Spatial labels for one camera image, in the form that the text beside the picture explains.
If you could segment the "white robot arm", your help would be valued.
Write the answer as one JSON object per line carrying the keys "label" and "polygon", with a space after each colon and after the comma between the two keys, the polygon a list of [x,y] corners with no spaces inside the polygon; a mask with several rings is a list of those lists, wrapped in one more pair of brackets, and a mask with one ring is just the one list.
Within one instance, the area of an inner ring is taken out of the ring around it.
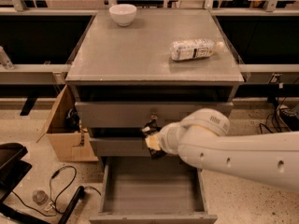
{"label": "white robot arm", "polygon": [[221,112],[203,108],[149,132],[145,142],[195,168],[299,191],[299,132],[230,136],[229,128]]}

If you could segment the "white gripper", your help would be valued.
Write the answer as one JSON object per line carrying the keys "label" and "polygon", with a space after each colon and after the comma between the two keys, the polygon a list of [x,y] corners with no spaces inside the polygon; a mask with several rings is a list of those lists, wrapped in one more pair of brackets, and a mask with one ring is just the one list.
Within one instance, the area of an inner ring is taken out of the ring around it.
{"label": "white gripper", "polygon": [[157,134],[149,135],[145,138],[147,147],[153,150],[162,150],[166,154],[177,155],[179,138],[182,134],[178,122],[164,126]]}

